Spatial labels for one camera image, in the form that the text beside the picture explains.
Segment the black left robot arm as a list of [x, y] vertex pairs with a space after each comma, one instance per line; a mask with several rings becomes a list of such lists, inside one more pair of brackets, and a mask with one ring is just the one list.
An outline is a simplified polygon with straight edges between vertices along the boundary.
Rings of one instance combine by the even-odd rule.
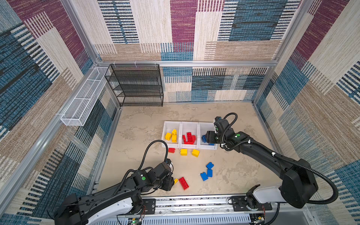
[[71, 194], [55, 211], [57, 225], [93, 225], [117, 215], [138, 214], [144, 206], [141, 195], [150, 190], [170, 191], [174, 185], [171, 162], [155, 168], [130, 169], [122, 181], [87, 196]]

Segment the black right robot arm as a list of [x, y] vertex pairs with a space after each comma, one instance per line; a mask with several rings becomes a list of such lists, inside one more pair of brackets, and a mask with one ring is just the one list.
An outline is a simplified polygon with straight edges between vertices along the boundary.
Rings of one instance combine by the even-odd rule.
[[209, 143], [218, 143], [227, 152], [236, 151], [256, 160], [270, 169], [281, 179], [281, 184], [272, 187], [252, 187], [247, 192], [250, 207], [260, 203], [288, 203], [301, 209], [318, 191], [314, 174], [308, 169], [310, 164], [303, 160], [294, 160], [279, 156], [272, 150], [267, 150], [260, 143], [244, 132], [234, 132], [227, 119], [216, 117], [214, 130], [207, 131], [206, 139]]

